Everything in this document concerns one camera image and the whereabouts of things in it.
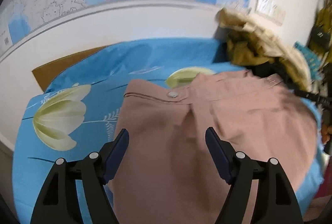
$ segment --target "pink garment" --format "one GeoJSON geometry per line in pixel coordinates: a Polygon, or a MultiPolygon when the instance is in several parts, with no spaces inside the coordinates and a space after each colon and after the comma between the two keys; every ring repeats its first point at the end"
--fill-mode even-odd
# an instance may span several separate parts
{"type": "MultiPolygon", "coordinates": [[[[251,159],[277,158],[294,191],[316,153],[315,118],[278,75],[199,74],[173,90],[132,80],[116,127],[129,131],[129,146],[109,182],[121,224],[215,223],[229,186],[205,144],[208,127],[251,159]]],[[[257,186],[254,181],[244,224],[257,186]]]]}

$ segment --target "black strap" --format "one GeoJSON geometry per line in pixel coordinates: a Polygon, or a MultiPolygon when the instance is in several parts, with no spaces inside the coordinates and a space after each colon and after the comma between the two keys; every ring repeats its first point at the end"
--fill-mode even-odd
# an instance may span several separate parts
{"type": "Polygon", "coordinates": [[[294,94],[309,99],[311,101],[316,102],[317,105],[321,104],[324,109],[332,111],[332,98],[331,97],[323,97],[319,94],[308,93],[306,91],[294,90],[294,94]]]}

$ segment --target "cardboard box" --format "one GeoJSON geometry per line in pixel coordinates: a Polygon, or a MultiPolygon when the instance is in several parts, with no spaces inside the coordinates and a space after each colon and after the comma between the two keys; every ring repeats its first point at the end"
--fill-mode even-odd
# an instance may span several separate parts
{"type": "Polygon", "coordinates": [[[95,54],[96,52],[100,51],[105,47],[106,46],[80,51],[78,53],[59,58],[57,60],[35,68],[34,70],[32,70],[32,73],[37,80],[40,88],[45,91],[50,85],[50,83],[53,81],[53,79],[57,77],[61,72],[78,63],[79,61],[82,61],[83,59],[89,57],[90,55],[95,54]]]}

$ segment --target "dark red fabric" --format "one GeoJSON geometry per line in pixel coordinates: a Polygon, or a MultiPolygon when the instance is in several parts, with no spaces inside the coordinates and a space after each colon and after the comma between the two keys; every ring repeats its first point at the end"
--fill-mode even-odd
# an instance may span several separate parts
{"type": "Polygon", "coordinates": [[[327,166],[326,172],[324,174],[324,182],[320,185],[320,188],[315,196],[316,198],[326,197],[332,195],[332,161],[327,166]]]}

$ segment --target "light switch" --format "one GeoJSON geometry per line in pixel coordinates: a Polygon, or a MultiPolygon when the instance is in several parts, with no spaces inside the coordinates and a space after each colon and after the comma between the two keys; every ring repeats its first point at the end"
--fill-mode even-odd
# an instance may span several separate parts
{"type": "Polygon", "coordinates": [[[273,0],[257,0],[255,12],[280,26],[283,24],[286,17],[286,11],[273,0]]]}

